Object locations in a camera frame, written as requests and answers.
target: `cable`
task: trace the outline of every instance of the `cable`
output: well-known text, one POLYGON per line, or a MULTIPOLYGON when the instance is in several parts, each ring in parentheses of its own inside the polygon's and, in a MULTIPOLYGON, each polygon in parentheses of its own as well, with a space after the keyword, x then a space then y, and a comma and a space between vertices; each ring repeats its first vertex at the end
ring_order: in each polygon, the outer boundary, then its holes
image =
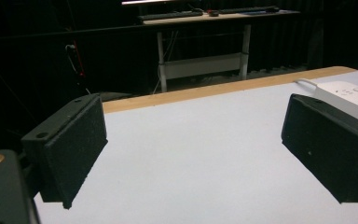
POLYGON ((66 0, 66 5, 68 6, 69 14, 71 15, 72 24, 74 25, 75 30, 77 30, 74 13, 72 12, 72 8, 71 8, 71 4, 69 3, 69 0, 66 0))
POLYGON ((168 50, 170 49, 171 45, 172 45, 172 42, 173 42, 173 34, 174 34, 174 31, 172 31, 171 33, 171 39, 170 39, 170 43, 168 44, 168 47, 167 47, 167 50, 164 52, 164 55, 162 56, 162 58, 165 60, 165 55, 167 55, 168 53, 168 50))
POLYGON ((81 71, 79 72, 79 75, 80 75, 81 77, 85 77, 86 75, 85 75, 85 73, 84 73, 83 63, 81 62, 80 53, 79 53, 79 50, 78 50, 78 47, 77 47, 77 42, 76 42, 75 40, 74 40, 74 46, 75 46, 77 61, 79 62, 80 69, 81 69, 81 71))
MULTIPOLYGON (((68 49, 74 49, 74 48, 75 48, 74 45, 66 45, 65 46, 65 51, 68 52, 68 49)), ((69 62, 71 63, 71 65, 72 65, 72 68, 74 69, 74 71, 76 73, 78 73, 76 68, 75 68, 74 62, 72 61, 72 58, 69 56, 69 54, 68 54, 68 59, 69 59, 69 62)))
POLYGON ((210 77, 208 78, 208 81, 207 81, 207 83, 206 83, 207 86, 210 86, 210 85, 211 85, 212 79, 213 79, 213 76, 210 76, 210 77))
POLYGON ((306 82, 306 83, 308 83, 308 84, 310 84, 310 85, 312 85, 314 87, 318 86, 318 83, 313 82, 313 81, 311 81, 309 79, 306 79, 306 78, 298 78, 298 79, 295 80, 295 82, 296 83, 298 83, 298 82, 306 82))
POLYGON ((158 84, 159 84, 159 82, 161 81, 161 76, 160 76, 160 74, 159 74, 159 67, 157 67, 157 74, 158 74, 158 82, 157 82, 157 85, 156 85, 155 89, 154 89, 153 92, 152 92, 152 95, 154 95, 154 94, 156 93, 158 84))
POLYGON ((171 55, 172 55, 172 52, 173 52, 173 46, 175 45, 176 38, 177 38, 178 34, 179 34, 179 31, 176 31, 175 37, 173 38, 173 42, 172 42, 172 45, 171 45, 170 54, 168 55, 168 58, 167 58, 167 62, 170 61, 170 58, 171 58, 171 55))

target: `power strip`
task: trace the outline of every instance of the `power strip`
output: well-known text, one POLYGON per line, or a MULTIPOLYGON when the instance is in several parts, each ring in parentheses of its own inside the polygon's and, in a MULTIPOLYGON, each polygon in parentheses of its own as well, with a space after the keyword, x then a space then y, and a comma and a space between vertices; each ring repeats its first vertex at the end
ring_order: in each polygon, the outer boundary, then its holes
POLYGON ((344 81, 319 83, 314 98, 358 119, 358 86, 344 81))

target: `desk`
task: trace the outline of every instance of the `desk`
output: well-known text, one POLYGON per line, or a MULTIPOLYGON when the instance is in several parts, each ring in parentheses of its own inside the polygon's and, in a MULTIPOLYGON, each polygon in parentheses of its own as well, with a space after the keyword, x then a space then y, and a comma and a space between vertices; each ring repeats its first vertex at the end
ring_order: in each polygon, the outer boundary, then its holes
POLYGON ((332 67, 105 103, 108 145, 69 211, 35 197, 41 220, 358 223, 358 203, 339 204, 281 140, 290 94, 312 93, 293 79, 358 85, 352 71, 332 67))
MULTIPOLYGON (((207 14, 198 17, 186 17, 177 19, 167 20, 156 20, 156 21, 145 21, 145 25, 161 25, 161 24, 172 24, 177 23, 190 23, 190 22, 215 22, 215 21, 235 21, 242 20, 246 23, 246 19, 253 17, 279 17, 287 14, 298 14, 296 11, 281 10, 276 13, 236 13, 236 14, 223 14, 218 17, 209 17, 207 14)), ((176 62, 165 62, 163 48, 163 37, 162 32, 157 33, 158 40, 158 73, 161 81, 162 92, 167 91, 167 79, 178 78, 178 77, 189 77, 208 73, 217 73, 230 70, 240 69, 240 78, 246 79, 246 73, 248 69, 248 58, 249 58, 249 43, 251 37, 251 25, 243 25, 243 39, 241 50, 238 53, 231 53, 226 55, 217 55, 212 57, 186 59, 176 62)))

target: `dark background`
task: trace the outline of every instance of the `dark background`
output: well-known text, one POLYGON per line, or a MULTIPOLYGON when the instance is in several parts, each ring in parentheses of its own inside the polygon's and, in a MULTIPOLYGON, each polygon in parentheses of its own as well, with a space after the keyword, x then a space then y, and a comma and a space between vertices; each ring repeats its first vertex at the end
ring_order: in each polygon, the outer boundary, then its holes
MULTIPOLYGON (((276 5, 309 15, 252 26, 249 70, 306 65, 358 69, 358 0, 212 0, 203 9, 276 5)), ((122 27, 140 13, 189 10, 183 4, 123 8, 117 0, 0 0, 0 36, 122 27)), ((180 31, 172 59, 237 52, 242 27, 180 31)), ((158 75, 155 34, 104 35, 65 41, 0 44, 0 148, 21 151, 20 139, 70 100, 90 92, 148 94, 158 75), (66 45, 76 45, 75 71, 66 45)))

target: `keyboard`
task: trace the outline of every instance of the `keyboard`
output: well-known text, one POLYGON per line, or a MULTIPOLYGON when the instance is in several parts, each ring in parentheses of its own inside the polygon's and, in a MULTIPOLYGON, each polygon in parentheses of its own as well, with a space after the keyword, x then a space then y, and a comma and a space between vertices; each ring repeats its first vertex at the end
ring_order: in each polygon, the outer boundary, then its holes
POLYGON ((234 13, 246 13, 246 12, 278 12, 278 7, 240 7, 240 8, 228 8, 219 10, 220 14, 234 14, 234 13))
POLYGON ((175 18, 184 18, 184 17, 196 17, 202 16, 202 12, 173 12, 165 14, 152 14, 145 16, 138 16, 140 21, 156 21, 156 20, 165 20, 165 19, 175 19, 175 18))

